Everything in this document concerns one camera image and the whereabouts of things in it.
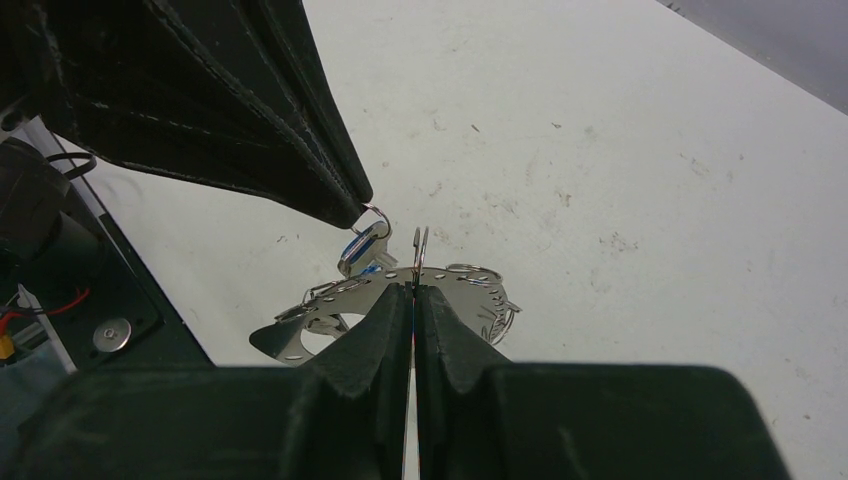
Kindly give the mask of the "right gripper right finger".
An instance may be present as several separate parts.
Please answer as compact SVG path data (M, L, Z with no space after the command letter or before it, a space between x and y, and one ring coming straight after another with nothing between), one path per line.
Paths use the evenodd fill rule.
M424 479L786 479L748 391L708 366L517 363L435 287L414 315Z

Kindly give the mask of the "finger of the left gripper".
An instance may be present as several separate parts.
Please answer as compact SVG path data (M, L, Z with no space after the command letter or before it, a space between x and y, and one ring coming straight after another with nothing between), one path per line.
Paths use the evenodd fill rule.
M333 98L301 1L247 1L245 13L265 51L281 68L300 115L353 201L373 198L373 189Z
M1 68L49 130L104 161L349 228L365 203L308 131L246 2L5 1Z

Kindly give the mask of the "metal key organizer plate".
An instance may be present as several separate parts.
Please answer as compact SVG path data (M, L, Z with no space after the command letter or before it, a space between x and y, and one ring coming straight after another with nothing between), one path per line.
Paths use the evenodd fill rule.
M454 315L473 333L491 345L498 344L521 310L509 299L502 275L470 264L425 266L428 234L428 229L416 230L411 265L350 278L341 274L338 280L313 287L299 304L251 333L250 344L292 367L317 355L305 344L305 334L328 336L344 347L375 353L394 330L402 329L417 287L439 290Z

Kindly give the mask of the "key with blue tag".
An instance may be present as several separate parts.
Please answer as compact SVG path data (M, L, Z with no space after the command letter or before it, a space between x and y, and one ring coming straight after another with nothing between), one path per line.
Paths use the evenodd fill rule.
M379 219L363 230L351 228L355 237L343 249L337 263L337 269L345 278L377 270L391 270L398 265L398 260L388 250L393 233L389 218L370 203L365 203L364 206Z

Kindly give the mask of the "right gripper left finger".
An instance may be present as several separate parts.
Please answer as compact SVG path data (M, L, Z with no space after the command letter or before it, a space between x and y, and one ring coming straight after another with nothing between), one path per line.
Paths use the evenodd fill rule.
M399 479L412 293L296 368L101 368L24 424L5 479Z

